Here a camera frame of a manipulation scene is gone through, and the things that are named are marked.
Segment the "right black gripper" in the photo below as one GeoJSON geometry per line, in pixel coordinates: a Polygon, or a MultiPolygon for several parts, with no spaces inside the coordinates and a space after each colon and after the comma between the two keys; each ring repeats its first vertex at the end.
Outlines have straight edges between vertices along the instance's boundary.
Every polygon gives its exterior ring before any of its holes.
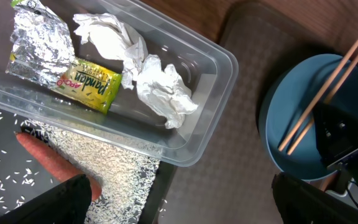
{"type": "Polygon", "coordinates": [[[358,186],[358,117],[318,103],[313,118],[321,162],[328,169],[349,174],[358,186]]]}

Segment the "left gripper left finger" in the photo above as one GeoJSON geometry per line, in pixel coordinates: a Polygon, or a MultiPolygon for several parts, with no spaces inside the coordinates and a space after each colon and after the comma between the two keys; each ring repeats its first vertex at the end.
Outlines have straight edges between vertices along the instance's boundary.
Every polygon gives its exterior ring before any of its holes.
{"type": "Polygon", "coordinates": [[[84,224],[91,184],[76,175],[0,217],[0,224],[84,224]]]}

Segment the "white tissue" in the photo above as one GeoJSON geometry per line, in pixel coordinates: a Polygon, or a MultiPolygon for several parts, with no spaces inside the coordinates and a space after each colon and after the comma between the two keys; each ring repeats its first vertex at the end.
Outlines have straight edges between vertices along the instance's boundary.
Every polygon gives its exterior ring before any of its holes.
{"type": "Polygon", "coordinates": [[[148,55],[137,77],[137,96],[157,115],[166,118],[167,129],[180,128],[185,116],[192,114],[198,105],[191,99],[191,90],[170,63],[162,68],[158,55],[148,55]]]}
{"type": "Polygon", "coordinates": [[[81,44],[91,42],[102,58],[123,62],[121,85],[133,90],[148,56],[144,38],[112,14],[75,14],[73,20],[79,25],[74,33],[81,44]]]}

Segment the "orange carrot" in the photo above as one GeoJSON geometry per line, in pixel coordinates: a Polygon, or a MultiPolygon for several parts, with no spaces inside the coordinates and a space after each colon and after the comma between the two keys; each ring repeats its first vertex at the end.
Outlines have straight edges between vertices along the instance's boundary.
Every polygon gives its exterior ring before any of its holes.
{"type": "Polygon", "coordinates": [[[15,133],[17,141],[30,153],[54,178],[60,182],[80,174],[85,174],[57,151],[28,133],[15,133]]]}

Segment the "dark blue plate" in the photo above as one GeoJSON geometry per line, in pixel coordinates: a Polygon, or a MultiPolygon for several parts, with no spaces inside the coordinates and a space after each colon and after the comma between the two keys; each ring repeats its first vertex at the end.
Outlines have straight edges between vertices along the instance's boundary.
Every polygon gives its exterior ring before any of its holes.
{"type": "MultiPolygon", "coordinates": [[[[281,171],[298,179],[313,181],[334,173],[321,163],[314,125],[290,156],[279,151],[278,146],[342,58],[336,54],[319,54],[300,62],[279,76],[260,108],[259,134],[265,150],[281,171]]],[[[353,69],[331,103],[358,117],[358,67],[353,69]]]]}

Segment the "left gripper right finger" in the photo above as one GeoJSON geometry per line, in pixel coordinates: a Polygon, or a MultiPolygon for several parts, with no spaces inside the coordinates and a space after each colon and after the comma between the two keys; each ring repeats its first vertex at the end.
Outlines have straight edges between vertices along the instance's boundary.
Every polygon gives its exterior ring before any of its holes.
{"type": "Polygon", "coordinates": [[[284,224],[358,224],[358,209],[284,172],[272,192],[284,224]]]}

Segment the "yellow foil snack wrapper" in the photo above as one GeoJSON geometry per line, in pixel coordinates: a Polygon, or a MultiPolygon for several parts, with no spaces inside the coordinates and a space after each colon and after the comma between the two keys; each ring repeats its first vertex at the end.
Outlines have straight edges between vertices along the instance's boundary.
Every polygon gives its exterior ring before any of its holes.
{"type": "Polygon", "coordinates": [[[122,76],[77,58],[68,25],[40,1],[12,1],[13,43],[6,73],[106,114],[122,76]]]}

